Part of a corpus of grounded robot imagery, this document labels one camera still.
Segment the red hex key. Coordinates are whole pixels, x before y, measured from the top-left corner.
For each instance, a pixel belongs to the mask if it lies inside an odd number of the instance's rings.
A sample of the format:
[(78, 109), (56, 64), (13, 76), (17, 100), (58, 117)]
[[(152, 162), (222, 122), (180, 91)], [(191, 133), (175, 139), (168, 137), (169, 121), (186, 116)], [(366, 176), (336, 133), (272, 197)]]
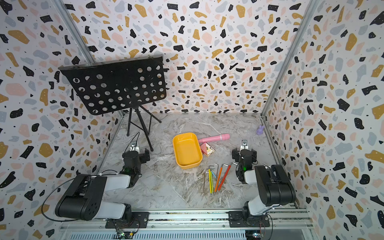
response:
[(225, 182), (225, 180), (226, 180), (226, 178), (227, 178), (227, 175), (228, 175), (228, 173), (229, 173), (229, 171), (230, 171), (230, 169), (231, 169), (231, 165), (224, 164), (223, 166), (224, 166), (224, 167), (227, 167), (227, 169), (226, 169), (226, 171), (225, 171), (225, 173), (224, 173), (224, 176), (221, 178), (221, 181), (219, 182), (219, 186), (218, 186), (217, 191), (220, 191), (220, 190), (221, 190), (221, 188), (222, 188), (222, 186), (223, 186), (223, 184), (224, 184), (224, 182)]

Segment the orange hex key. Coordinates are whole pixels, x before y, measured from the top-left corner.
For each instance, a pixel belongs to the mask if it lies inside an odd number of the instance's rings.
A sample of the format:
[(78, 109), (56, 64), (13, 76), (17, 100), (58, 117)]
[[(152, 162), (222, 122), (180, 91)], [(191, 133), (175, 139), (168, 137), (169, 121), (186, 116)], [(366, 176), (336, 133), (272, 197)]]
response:
[(218, 191), (218, 187), (219, 187), (219, 183), (220, 183), (220, 178), (221, 178), (221, 173), (222, 173), (222, 170), (223, 170), (223, 164), (221, 164), (220, 168), (218, 168), (217, 170), (217, 181), (216, 181), (216, 185), (215, 185), (215, 189), (214, 189), (214, 192), (216, 193)]

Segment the yellow hex key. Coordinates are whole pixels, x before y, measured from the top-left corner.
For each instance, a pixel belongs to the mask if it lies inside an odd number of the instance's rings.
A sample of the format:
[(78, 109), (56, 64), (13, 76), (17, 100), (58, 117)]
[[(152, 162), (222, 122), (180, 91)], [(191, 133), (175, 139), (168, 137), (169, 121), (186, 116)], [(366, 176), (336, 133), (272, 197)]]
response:
[(210, 197), (212, 197), (213, 190), (212, 190), (212, 172), (211, 172), (211, 169), (208, 170), (208, 174), (209, 174)]

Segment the green hex key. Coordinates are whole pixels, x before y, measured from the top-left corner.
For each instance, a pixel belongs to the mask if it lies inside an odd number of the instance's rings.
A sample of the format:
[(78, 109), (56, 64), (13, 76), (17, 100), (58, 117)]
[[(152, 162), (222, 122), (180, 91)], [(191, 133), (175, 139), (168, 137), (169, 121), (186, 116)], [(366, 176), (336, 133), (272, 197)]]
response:
[(214, 193), (214, 186), (213, 186), (213, 176), (212, 173), (209, 172), (209, 181), (210, 181), (210, 195)]

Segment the yellow plastic storage box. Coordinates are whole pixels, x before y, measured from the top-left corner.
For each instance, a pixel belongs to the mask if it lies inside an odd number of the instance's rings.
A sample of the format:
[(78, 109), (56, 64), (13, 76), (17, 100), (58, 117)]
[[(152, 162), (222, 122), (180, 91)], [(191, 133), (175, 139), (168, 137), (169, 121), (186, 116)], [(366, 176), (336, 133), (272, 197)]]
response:
[(184, 133), (173, 138), (176, 162), (183, 170), (195, 168), (203, 160), (198, 138), (194, 133)]

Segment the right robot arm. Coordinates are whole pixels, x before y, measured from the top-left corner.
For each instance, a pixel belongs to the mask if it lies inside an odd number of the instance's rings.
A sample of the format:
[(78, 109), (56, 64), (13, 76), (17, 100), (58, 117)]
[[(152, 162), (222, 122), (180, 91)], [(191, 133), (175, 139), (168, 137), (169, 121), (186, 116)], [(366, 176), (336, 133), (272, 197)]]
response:
[(231, 227), (269, 226), (268, 211), (296, 201), (295, 189), (282, 165), (257, 165), (257, 152), (233, 149), (236, 176), (242, 184), (257, 185), (258, 195), (247, 201), (241, 211), (229, 212)]

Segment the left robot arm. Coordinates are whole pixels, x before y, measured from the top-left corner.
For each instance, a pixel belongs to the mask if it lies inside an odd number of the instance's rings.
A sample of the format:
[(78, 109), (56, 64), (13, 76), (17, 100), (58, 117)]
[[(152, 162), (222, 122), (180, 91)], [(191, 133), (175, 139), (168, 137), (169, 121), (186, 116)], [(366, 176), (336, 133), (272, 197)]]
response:
[(90, 221), (93, 219), (133, 221), (129, 204), (103, 200), (105, 192), (132, 188), (142, 176), (141, 166), (150, 160), (150, 151), (143, 153), (130, 150), (122, 154), (124, 165), (115, 174), (97, 176), (80, 174), (59, 200), (55, 215), (71, 220)]

